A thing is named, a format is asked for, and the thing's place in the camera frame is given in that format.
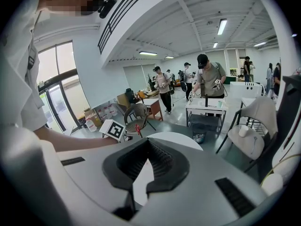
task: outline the white round table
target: white round table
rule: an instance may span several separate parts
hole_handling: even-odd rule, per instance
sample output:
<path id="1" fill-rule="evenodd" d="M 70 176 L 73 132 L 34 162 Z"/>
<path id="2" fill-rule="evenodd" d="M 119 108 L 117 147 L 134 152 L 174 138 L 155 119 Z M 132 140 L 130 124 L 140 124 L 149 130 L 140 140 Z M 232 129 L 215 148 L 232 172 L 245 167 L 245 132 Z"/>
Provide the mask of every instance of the white round table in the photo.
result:
<path id="1" fill-rule="evenodd" d="M 183 146 L 188 146 L 194 149 L 203 150 L 197 142 L 188 136 L 175 132 L 160 132 L 148 136 L 148 138 L 161 139 L 165 141 L 174 142 Z M 154 173 L 149 160 L 146 161 L 139 176 L 133 183 L 134 200 L 144 206 L 147 202 L 146 186 L 154 180 Z"/>

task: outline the ceiling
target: ceiling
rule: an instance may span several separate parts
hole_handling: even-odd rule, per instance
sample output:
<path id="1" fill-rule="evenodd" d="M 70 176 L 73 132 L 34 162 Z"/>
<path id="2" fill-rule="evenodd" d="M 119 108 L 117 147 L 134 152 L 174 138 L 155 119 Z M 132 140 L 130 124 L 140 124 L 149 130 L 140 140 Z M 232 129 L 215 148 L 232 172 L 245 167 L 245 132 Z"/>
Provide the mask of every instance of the ceiling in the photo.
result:
<path id="1" fill-rule="evenodd" d="M 220 20 L 228 20 L 217 35 Z M 270 17 L 260 0 L 178 0 L 161 9 L 139 26 L 120 46 L 111 61 L 165 59 L 193 52 L 231 47 L 276 46 L 277 38 Z M 139 55 L 140 51 L 157 56 Z"/>

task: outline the red object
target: red object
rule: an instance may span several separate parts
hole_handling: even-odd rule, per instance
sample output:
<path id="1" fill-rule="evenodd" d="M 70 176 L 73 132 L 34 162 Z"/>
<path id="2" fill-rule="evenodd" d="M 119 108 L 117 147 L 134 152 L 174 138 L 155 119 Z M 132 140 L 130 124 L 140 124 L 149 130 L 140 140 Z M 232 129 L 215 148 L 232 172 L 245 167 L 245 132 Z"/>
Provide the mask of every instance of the red object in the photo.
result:
<path id="1" fill-rule="evenodd" d="M 138 132 L 138 135 L 140 136 L 140 127 L 136 124 L 135 126 L 136 131 Z"/>

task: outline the black slot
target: black slot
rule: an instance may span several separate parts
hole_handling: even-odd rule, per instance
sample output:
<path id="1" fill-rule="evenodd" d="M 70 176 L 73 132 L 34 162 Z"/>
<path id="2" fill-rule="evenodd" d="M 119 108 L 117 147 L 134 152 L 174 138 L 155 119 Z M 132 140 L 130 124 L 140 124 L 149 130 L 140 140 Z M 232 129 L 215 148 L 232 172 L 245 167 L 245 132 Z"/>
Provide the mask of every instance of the black slot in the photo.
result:
<path id="1" fill-rule="evenodd" d="M 68 165 L 72 165 L 72 164 L 79 163 L 82 161 L 85 161 L 85 159 L 83 159 L 82 157 L 77 157 L 77 158 L 63 160 L 63 161 L 61 161 L 61 163 L 63 166 L 68 166 Z"/>
<path id="2" fill-rule="evenodd" d="M 229 179 L 222 178 L 216 180 L 215 183 L 240 217 L 248 214 L 255 208 Z"/>

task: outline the yellow cable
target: yellow cable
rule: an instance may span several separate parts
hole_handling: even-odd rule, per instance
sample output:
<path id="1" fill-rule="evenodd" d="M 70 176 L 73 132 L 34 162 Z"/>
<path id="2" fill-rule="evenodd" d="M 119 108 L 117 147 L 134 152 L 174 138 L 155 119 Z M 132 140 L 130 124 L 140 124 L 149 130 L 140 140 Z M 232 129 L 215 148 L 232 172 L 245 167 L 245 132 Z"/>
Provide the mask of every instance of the yellow cable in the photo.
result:
<path id="1" fill-rule="evenodd" d="M 273 167 L 273 168 L 271 169 L 271 171 L 269 171 L 269 173 L 264 177 L 264 179 L 262 180 L 262 183 L 260 184 L 260 186 L 262 186 L 264 180 L 271 174 L 271 172 L 272 172 L 278 165 L 280 165 L 281 163 L 283 163 L 283 162 L 286 161 L 287 159 L 290 159 L 290 158 L 296 157 L 296 156 L 301 156 L 301 153 L 300 153 L 300 154 L 291 155 L 291 156 L 285 158 L 284 160 L 278 162 L 278 163 L 275 165 L 275 167 Z"/>

